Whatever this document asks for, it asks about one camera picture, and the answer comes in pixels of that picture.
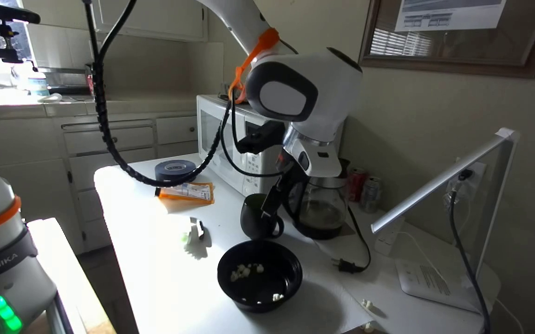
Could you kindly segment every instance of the table surface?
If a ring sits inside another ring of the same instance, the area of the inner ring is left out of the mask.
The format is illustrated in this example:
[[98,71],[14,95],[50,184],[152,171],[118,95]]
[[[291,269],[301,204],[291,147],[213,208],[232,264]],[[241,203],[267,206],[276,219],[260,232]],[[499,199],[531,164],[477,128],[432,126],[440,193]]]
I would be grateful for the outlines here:
[[[197,154],[178,156],[198,164]],[[152,177],[163,160],[139,162],[131,167]],[[169,212],[154,188],[131,180],[118,167],[94,173],[94,186],[115,247],[122,280],[141,334],[156,332],[345,332],[375,321],[386,332],[479,332],[481,318],[405,295],[399,290],[393,260],[416,254],[414,245],[399,236],[392,253],[377,254],[360,275],[338,273],[332,260],[364,264],[366,254],[354,234],[332,241],[302,238],[288,219],[284,236],[275,241],[288,247],[302,266],[304,280],[297,295],[269,314],[243,314],[217,284],[217,262],[224,251],[247,240],[239,228],[243,197],[204,171],[197,180],[213,184],[213,204],[185,212]],[[354,210],[367,241],[373,217]],[[206,240],[184,249],[180,232],[197,217],[206,227]],[[405,225],[436,264],[457,264],[447,245]],[[367,312],[360,301],[371,301]]]
[[[37,258],[57,288],[72,331],[76,334],[115,334],[59,223],[55,219],[31,221],[27,228],[39,251]],[[46,316],[40,316],[24,332],[50,334],[52,329]]]

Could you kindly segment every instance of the power outlet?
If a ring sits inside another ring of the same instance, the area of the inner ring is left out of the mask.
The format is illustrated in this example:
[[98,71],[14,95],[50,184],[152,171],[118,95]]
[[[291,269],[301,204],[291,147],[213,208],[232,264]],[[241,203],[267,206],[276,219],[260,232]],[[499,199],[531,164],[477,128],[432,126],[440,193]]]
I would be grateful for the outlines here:
[[475,162],[475,164],[471,164],[468,169],[471,171],[471,177],[470,177],[470,178],[466,178],[466,180],[460,182],[460,180],[457,180],[457,177],[455,177],[455,178],[451,178],[451,180],[447,182],[447,188],[445,188],[445,204],[451,204],[451,203],[449,203],[449,201],[451,201],[451,191],[455,190],[455,186],[457,186],[458,182],[460,182],[460,188],[458,188],[455,204],[460,203],[460,201],[471,201],[471,199],[475,199],[477,190],[479,190],[479,184],[481,184],[481,180],[483,180],[483,177],[484,177],[486,164]]

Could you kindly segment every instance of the framed picture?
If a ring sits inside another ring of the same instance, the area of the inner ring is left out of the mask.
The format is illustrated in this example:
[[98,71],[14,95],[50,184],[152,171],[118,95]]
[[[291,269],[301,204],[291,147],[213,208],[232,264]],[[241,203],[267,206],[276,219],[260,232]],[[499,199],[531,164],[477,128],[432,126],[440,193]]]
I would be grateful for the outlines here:
[[360,65],[535,78],[535,0],[371,0]]

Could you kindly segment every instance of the small object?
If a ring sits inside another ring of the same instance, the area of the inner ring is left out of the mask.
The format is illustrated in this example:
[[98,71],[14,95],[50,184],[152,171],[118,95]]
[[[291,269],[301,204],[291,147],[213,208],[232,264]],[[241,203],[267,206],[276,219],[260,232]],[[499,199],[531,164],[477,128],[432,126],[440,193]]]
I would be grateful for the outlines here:
[[367,312],[373,312],[373,308],[375,308],[371,301],[364,301],[364,299],[360,301],[360,306]]
[[358,203],[360,208],[364,212],[377,212],[380,191],[382,191],[382,180],[377,177],[367,177],[360,193],[360,203]]
[[156,180],[167,180],[167,182],[184,180],[189,175],[193,175],[193,171],[195,171],[195,164],[191,164],[189,160],[167,160],[154,167]]
[[170,212],[187,210],[195,206],[206,206],[213,203],[213,184],[211,182],[189,182],[174,188],[156,190],[156,197]]
[[347,178],[345,178],[345,199],[349,203],[358,203],[360,201],[360,191],[362,191],[362,186],[366,182],[366,173],[360,173],[360,171],[349,171],[347,173]]
[[206,228],[202,221],[195,221],[197,240],[202,240],[206,236]]
[[367,321],[367,323],[354,327],[343,334],[384,334],[384,331],[375,321]]

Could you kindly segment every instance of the cable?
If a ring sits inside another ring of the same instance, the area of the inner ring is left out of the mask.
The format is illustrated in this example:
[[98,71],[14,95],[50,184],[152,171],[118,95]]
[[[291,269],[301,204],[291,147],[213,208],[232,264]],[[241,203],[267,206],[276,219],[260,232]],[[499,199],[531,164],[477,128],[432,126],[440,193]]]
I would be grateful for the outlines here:
[[120,13],[118,21],[113,24],[111,32],[104,37],[102,49],[98,50],[96,45],[96,32],[94,32],[94,24],[92,24],[92,13],[91,13],[91,0],[83,0],[83,8],[85,8],[85,21],[87,21],[87,30],[89,30],[89,41],[91,41],[91,52],[92,52],[92,84],[94,84],[94,104],[96,104],[96,113],[98,113],[98,130],[102,132],[102,141],[105,143],[107,152],[113,156],[115,164],[131,178],[135,178],[141,184],[146,186],[154,186],[154,188],[172,188],[184,182],[193,180],[197,175],[200,175],[206,165],[210,164],[210,160],[215,154],[215,149],[219,145],[221,139],[221,132],[228,121],[228,113],[224,113],[221,126],[215,132],[215,138],[211,141],[210,152],[204,158],[204,162],[187,177],[176,178],[176,180],[152,180],[146,178],[144,175],[137,173],[135,169],[131,169],[122,156],[118,154],[115,143],[113,143],[113,136],[111,130],[107,126],[107,108],[105,108],[105,91],[104,91],[104,56],[107,52],[107,49],[111,47],[113,39],[117,37],[118,30],[122,28],[122,24],[126,23],[126,19],[130,17],[135,0],[130,0],[124,8],[124,11]]
[[462,264],[464,264],[464,267],[466,267],[466,273],[468,273],[468,277],[470,277],[470,282],[471,282],[471,286],[473,286],[475,297],[477,297],[477,301],[479,301],[479,306],[481,306],[481,312],[483,312],[483,318],[484,318],[484,331],[483,331],[483,332],[484,332],[484,334],[490,334],[490,314],[488,314],[484,297],[483,297],[483,293],[481,293],[481,290],[479,290],[479,286],[477,286],[475,273],[473,273],[473,269],[471,269],[471,266],[470,266],[470,262],[468,262],[468,258],[466,258],[466,251],[464,251],[464,247],[462,247],[462,243],[460,243],[460,238],[458,238],[458,234],[457,234],[455,217],[453,217],[455,199],[457,199],[457,190],[451,191],[451,204],[449,204],[449,223],[451,223],[451,232],[453,232],[453,240],[455,240],[455,247],[458,249],[460,260],[462,260]]
[[516,327],[520,329],[520,334],[525,334],[522,321],[510,312],[510,308],[507,308],[507,305],[499,299],[496,299],[496,305],[499,305],[507,312],[507,316],[516,323]]
[[[234,143],[237,145],[237,139],[236,139],[236,134],[234,134],[234,126],[236,126],[236,123],[234,123],[234,119],[236,119],[236,115],[234,115],[234,102],[228,102],[228,106],[230,106],[230,112],[232,112],[232,138],[234,138]],[[230,158],[230,154],[228,154],[228,149],[226,149],[226,141],[224,141],[224,128],[221,130],[221,147],[223,147],[223,152],[224,152],[224,156],[226,156],[226,160],[228,160],[228,164],[232,165],[232,169],[236,169],[237,173],[241,173],[241,175],[245,175],[245,177],[250,177],[250,178],[275,178],[275,177],[282,177],[284,173],[267,173],[267,175],[256,175],[256,173],[249,173],[249,171],[243,171],[243,169],[239,169],[236,164],[234,164],[234,160]]]
[[234,93],[230,93],[232,100],[230,100],[230,106],[232,106],[232,141],[234,141],[234,147],[237,152],[241,152],[241,147],[237,143],[237,136],[236,136],[236,102],[234,102]]
[[358,234],[360,243],[364,245],[364,251],[366,251],[367,260],[366,260],[366,266],[360,267],[360,266],[356,266],[356,264],[351,264],[351,262],[340,258],[340,260],[338,260],[338,271],[343,271],[343,273],[362,273],[362,271],[366,271],[366,269],[371,266],[371,262],[373,262],[371,249],[367,247],[367,243],[366,243],[366,240],[364,240],[360,228],[358,228],[356,217],[354,217],[353,210],[349,208],[349,204],[345,204],[345,210],[347,210],[347,214],[349,214],[349,217],[351,217],[351,221],[353,221],[353,227],[354,227],[354,230],[356,230],[356,234]]

